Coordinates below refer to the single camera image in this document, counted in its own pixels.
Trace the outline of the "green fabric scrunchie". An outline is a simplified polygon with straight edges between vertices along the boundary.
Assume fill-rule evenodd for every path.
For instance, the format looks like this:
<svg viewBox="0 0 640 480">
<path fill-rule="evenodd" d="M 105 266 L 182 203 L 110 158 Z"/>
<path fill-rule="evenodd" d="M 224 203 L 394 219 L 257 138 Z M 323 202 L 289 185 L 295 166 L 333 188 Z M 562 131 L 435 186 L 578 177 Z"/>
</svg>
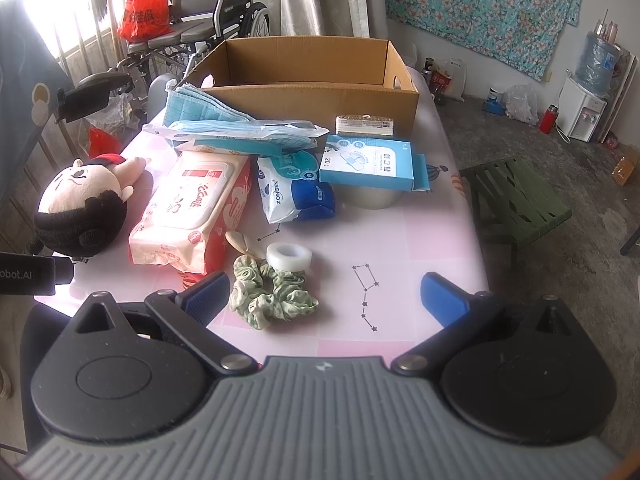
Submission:
<svg viewBox="0 0 640 480">
<path fill-rule="evenodd" d="M 304 271 L 279 271 L 252 256 L 236 258 L 232 271 L 227 308 L 254 330 L 265 330 L 273 321 L 290 322 L 313 314 L 319 307 L 319 300 L 307 290 Z"/>
</svg>

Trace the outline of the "plush doll black hair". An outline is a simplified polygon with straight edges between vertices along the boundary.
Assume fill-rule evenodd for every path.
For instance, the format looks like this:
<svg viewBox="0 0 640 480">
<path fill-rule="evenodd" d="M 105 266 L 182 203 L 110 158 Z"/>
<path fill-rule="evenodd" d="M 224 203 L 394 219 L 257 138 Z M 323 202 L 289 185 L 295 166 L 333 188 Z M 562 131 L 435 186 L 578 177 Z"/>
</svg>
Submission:
<svg viewBox="0 0 640 480">
<path fill-rule="evenodd" d="M 127 217 L 127 202 L 145 170 L 141 157 L 107 153 L 61 170 L 43 191 L 27 251 L 43 249 L 76 260 L 110 246 Z"/>
</svg>

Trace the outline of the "beige round powder puff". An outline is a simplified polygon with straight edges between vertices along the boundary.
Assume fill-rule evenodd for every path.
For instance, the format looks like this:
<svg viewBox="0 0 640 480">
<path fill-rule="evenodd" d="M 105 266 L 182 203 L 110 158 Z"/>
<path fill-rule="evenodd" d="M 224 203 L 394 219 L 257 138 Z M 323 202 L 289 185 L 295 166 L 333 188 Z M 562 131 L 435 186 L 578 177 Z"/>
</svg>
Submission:
<svg viewBox="0 0 640 480">
<path fill-rule="evenodd" d="M 259 243 L 239 231 L 227 231 L 226 240 L 241 255 L 250 256 L 257 261 L 265 260 L 266 258 L 266 254 Z"/>
</svg>

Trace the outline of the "white tape roll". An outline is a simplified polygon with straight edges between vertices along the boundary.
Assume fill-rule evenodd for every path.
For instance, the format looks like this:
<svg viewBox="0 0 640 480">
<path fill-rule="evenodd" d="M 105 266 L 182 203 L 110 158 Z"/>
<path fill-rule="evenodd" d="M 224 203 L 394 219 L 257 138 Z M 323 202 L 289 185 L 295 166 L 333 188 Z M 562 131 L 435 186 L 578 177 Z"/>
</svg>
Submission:
<svg viewBox="0 0 640 480">
<path fill-rule="evenodd" d="M 267 263 L 281 272 L 305 272 L 311 265 L 312 252 L 299 244 L 277 242 L 266 249 Z"/>
</svg>

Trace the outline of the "red wet wipes pack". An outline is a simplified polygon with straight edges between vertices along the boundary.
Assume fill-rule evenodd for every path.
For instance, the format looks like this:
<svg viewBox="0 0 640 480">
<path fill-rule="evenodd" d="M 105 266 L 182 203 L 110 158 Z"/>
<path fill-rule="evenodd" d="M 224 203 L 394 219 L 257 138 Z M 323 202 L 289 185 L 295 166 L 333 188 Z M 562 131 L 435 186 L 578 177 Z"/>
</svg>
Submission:
<svg viewBox="0 0 640 480">
<path fill-rule="evenodd" d="M 226 233 L 242 218 L 252 181 L 244 155 L 184 152 L 158 181 L 129 234 L 131 262 L 206 275 L 222 268 Z"/>
</svg>

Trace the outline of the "blue teal wet wipes pack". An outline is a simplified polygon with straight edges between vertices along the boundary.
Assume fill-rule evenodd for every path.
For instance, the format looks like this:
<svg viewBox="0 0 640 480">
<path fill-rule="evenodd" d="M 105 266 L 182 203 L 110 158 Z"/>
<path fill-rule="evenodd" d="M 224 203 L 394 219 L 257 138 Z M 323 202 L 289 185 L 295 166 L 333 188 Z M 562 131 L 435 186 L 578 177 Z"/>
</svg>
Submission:
<svg viewBox="0 0 640 480">
<path fill-rule="evenodd" d="M 318 159 L 307 151 L 258 157 L 257 183 L 262 211 L 270 224 L 335 216 L 331 185 L 319 180 Z"/>
</svg>

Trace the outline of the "blue bandage box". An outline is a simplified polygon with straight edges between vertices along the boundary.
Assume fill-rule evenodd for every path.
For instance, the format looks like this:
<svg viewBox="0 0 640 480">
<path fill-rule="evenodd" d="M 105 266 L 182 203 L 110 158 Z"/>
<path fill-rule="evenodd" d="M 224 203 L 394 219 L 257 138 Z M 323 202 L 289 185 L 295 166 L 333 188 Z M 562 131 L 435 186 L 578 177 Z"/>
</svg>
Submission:
<svg viewBox="0 0 640 480">
<path fill-rule="evenodd" d="M 337 134 L 326 138 L 319 180 L 399 192 L 431 189 L 426 158 L 410 142 Z"/>
</svg>

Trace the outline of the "surgical mask plastic bag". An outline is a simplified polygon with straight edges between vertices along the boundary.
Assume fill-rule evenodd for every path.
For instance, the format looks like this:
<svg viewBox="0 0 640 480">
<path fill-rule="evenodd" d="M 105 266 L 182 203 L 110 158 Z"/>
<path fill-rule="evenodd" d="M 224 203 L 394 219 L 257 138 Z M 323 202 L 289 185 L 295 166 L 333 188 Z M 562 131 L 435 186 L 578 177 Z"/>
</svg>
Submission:
<svg viewBox="0 0 640 480">
<path fill-rule="evenodd" d="M 167 140 L 180 151 L 206 151 L 257 156 L 314 150 L 329 133 L 306 120 L 182 120 L 169 126 L 146 124 L 143 130 Z"/>
</svg>

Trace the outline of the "gold tissue pack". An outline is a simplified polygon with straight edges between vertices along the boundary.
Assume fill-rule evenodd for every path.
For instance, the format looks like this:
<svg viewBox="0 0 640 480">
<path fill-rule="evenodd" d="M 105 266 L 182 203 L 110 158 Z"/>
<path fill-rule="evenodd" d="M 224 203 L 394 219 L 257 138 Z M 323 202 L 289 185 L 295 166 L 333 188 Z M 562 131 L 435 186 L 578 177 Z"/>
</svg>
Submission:
<svg viewBox="0 0 640 480">
<path fill-rule="evenodd" d="M 335 118 L 335 133 L 341 136 L 391 138 L 394 135 L 394 122 L 390 118 L 371 115 L 338 115 Z"/>
</svg>

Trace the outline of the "teal checked cloth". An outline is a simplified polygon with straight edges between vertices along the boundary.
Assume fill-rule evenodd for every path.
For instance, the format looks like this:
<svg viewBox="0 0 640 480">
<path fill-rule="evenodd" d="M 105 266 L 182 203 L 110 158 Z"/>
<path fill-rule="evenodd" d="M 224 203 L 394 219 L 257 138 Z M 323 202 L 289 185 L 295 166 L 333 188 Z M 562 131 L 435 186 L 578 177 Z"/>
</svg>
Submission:
<svg viewBox="0 0 640 480">
<path fill-rule="evenodd" d="M 222 122 L 252 122 L 254 118 L 196 88 L 183 84 L 167 90 L 167 103 L 163 124 L 186 120 L 221 120 Z"/>
</svg>

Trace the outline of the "green folding stool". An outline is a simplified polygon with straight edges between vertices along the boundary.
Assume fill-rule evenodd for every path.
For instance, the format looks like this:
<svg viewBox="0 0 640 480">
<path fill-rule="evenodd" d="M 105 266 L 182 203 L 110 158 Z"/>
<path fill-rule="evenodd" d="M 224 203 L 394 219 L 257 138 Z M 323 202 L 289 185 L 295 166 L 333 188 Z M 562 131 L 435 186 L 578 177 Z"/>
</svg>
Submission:
<svg viewBox="0 0 640 480">
<path fill-rule="evenodd" d="M 460 177 L 469 185 L 480 239 L 509 247 L 512 268 L 521 250 L 572 216 L 570 207 L 524 158 L 510 156 L 466 167 Z"/>
</svg>

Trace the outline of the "grey patterned blanket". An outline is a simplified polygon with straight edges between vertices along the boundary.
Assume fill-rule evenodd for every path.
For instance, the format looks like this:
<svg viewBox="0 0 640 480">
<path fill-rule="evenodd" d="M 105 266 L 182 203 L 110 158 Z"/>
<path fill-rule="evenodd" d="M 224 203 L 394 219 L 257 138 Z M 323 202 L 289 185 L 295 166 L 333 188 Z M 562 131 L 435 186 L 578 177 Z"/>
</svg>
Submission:
<svg viewBox="0 0 640 480">
<path fill-rule="evenodd" d="M 1 199 L 7 200 L 42 130 L 73 83 L 20 0 L 1 3 Z"/>
</svg>

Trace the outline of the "red thermos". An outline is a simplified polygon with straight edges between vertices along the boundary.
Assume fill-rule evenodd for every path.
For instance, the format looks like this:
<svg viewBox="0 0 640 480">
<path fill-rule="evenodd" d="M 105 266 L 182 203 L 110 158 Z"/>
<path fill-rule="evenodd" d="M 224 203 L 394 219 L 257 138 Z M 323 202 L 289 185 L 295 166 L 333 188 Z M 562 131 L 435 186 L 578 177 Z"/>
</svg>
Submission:
<svg viewBox="0 0 640 480">
<path fill-rule="evenodd" d="M 549 134 L 558 118 L 559 109 L 556 105 L 550 104 L 539 122 L 538 129 L 544 134 Z"/>
</svg>

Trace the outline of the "blue water bottle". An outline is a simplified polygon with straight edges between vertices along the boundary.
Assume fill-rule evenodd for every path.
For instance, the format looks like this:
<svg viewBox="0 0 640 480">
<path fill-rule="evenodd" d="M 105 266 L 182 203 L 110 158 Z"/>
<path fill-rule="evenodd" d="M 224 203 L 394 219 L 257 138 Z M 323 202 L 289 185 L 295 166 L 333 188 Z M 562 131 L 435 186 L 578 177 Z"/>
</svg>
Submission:
<svg viewBox="0 0 640 480">
<path fill-rule="evenodd" d="M 604 98 L 610 88 L 614 68 L 620 59 L 620 47 L 610 44 L 594 32 L 588 32 L 574 79 L 598 98 Z"/>
</svg>

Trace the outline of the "red plastic bag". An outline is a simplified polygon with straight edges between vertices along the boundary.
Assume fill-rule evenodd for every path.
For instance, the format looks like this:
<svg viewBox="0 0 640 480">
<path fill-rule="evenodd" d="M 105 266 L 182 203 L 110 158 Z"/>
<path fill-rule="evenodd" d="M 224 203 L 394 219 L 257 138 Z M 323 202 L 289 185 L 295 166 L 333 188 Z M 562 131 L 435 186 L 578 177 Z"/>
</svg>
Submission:
<svg viewBox="0 0 640 480">
<path fill-rule="evenodd" d="M 128 44 L 170 32 L 169 0 L 126 0 L 118 34 Z"/>
</svg>

